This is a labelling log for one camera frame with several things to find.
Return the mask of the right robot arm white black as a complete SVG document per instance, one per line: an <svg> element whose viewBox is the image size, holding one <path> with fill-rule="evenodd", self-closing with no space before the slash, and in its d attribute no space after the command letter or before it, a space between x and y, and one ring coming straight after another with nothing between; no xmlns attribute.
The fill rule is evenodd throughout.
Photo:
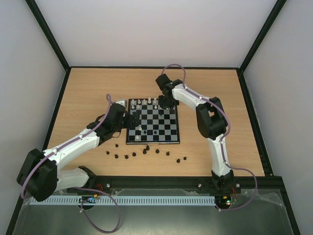
<svg viewBox="0 0 313 235"><path fill-rule="evenodd" d="M217 191L225 191L230 187L233 170L229 167L225 147L228 122L221 101L217 97L202 96L179 79L171 81L166 74L158 76L156 83L162 91L158 97L161 108L172 109L178 102L182 102L196 112L198 131L209 143L213 186Z"/></svg>

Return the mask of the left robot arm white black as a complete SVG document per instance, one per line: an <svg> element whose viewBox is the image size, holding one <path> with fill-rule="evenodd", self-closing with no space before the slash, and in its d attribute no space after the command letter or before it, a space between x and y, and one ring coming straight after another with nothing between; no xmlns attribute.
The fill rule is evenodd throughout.
<svg viewBox="0 0 313 235"><path fill-rule="evenodd" d="M110 140L122 129L138 125L137 112L129 113L124 104L114 102L105 114L75 137L50 149L31 150L17 176L17 183L22 187L21 198L26 199L26 194L29 194L41 202L57 191L85 186L92 172L82 167L74 170L63 168L83 153Z"/></svg>

